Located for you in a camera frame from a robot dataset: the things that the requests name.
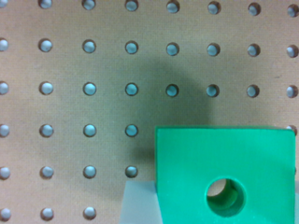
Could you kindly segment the translucent gripper right finger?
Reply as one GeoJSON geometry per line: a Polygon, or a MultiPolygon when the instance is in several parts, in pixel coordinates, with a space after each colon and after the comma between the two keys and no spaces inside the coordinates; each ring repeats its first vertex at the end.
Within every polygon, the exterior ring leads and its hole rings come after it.
{"type": "Polygon", "coordinates": [[[299,181],[295,181],[294,224],[299,224],[299,181]]]}

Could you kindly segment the translucent gripper left finger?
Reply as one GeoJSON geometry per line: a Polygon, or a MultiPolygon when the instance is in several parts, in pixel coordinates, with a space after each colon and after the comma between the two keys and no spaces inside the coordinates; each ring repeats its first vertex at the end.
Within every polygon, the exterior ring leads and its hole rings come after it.
{"type": "Polygon", "coordinates": [[[163,224],[153,181],[126,182],[119,224],[163,224]]]}

